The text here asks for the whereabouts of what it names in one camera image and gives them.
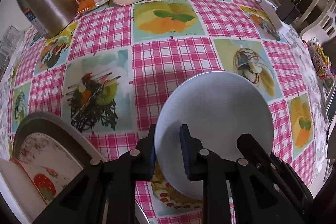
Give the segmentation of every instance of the strawberry print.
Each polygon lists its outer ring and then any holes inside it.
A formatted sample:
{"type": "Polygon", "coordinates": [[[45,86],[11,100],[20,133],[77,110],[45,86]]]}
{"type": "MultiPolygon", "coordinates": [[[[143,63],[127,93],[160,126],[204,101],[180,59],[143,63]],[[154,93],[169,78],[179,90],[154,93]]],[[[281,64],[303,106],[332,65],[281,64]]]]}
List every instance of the strawberry print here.
{"type": "Polygon", "coordinates": [[[52,201],[54,199],[56,188],[46,175],[37,174],[34,176],[33,181],[46,201],[52,201]]]}
{"type": "Polygon", "coordinates": [[[54,178],[57,178],[58,177],[58,174],[56,173],[55,170],[51,169],[51,168],[46,168],[44,167],[44,169],[49,173],[49,175],[51,175],[52,177],[54,178]]]}

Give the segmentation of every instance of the black power adapter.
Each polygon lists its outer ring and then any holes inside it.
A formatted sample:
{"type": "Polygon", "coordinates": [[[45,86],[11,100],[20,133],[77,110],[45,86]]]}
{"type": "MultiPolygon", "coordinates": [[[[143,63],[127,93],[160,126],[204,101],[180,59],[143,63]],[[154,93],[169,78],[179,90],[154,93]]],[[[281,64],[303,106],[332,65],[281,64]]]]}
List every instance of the black power adapter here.
{"type": "Polygon", "coordinates": [[[301,16],[298,7],[291,0],[282,2],[275,12],[286,24],[291,24],[298,16],[301,16]]]}

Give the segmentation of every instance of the sticker label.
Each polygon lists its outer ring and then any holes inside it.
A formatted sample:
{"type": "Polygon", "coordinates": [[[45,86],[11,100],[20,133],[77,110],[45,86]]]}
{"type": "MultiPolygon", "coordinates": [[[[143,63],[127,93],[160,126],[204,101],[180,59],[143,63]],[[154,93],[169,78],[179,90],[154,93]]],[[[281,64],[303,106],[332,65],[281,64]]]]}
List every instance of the sticker label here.
{"type": "Polygon", "coordinates": [[[25,16],[28,18],[28,20],[33,24],[33,26],[42,34],[46,35],[48,31],[46,28],[44,28],[43,24],[37,19],[37,17],[34,15],[34,13],[27,8],[24,12],[25,16]]]}

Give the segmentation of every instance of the table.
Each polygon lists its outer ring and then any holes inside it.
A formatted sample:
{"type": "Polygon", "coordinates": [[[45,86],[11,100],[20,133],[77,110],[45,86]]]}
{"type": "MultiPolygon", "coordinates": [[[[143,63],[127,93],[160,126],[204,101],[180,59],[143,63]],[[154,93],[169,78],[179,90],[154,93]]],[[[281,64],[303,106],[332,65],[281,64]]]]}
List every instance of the table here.
{"type": "MultiPolygon", "coordinates": [[[[146,136],[178,85],[202,72],[233,71],[242,49],[266,68],[258,89],[273,117],[273,152],[309,185],[327,153],[317,76],[296,31],[277,34],[258,0],[109,3],[47,41],[30,27],[0,84],[0,156],[9,158],[22,117],[46,111],[116,159],[146,136]]],[[[201,202],[174,191],[159,169],[152,182],[137,182],[136,199],[151,223],[200,223],[201,202]]]]}

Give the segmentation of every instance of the metal rivet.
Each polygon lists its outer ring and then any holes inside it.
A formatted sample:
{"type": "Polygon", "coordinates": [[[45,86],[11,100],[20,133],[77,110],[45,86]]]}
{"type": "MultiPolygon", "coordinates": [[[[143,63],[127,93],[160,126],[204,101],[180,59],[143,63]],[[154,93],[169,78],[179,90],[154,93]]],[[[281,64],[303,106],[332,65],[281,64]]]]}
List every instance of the metal rivet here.
{"type": "Polygon", "coordinates": [[[241,159],[239,159],[239,160],[238,160],[238,163],[239,163],[240,165],[242,165],[242,166],[246,166],[246,165],[249,164],[249,162],[248,162],[247,159],[245,159],[245,158],[241,158],[241,159]]]}
{"type": "Polygon", "coordinates": [[[280,192],[280,188],[279,188],[279,186],[275,183],[275,184],[273,184],[273,186],[274,186],[274,189],[277,191],[277,192],[280,192]]]}
{"type": "Polygon", "coordinates": [[[91,164],[91,165],[98,165],[99,163],[100,163],[100,160],[99,160],[99,159],[95,159],[95,158],[93,158],[93,159],[90,160],[90,164],[91,164]]]}
{"type": "Polygon", "coordinates": [[[210,154],[209,150],[208,149],[201,149],[199,151],[199,154],[202,155],[202,156],[207,156],[210,154]]]}
{"type": "Polygon", "coordinates": [[[140,154],[140,151],[137,150],[137,149],[133,149],[133,150],[131,150],[129,153],[130,153],[131,156],[137,156],[137,155],[140,154]]]}

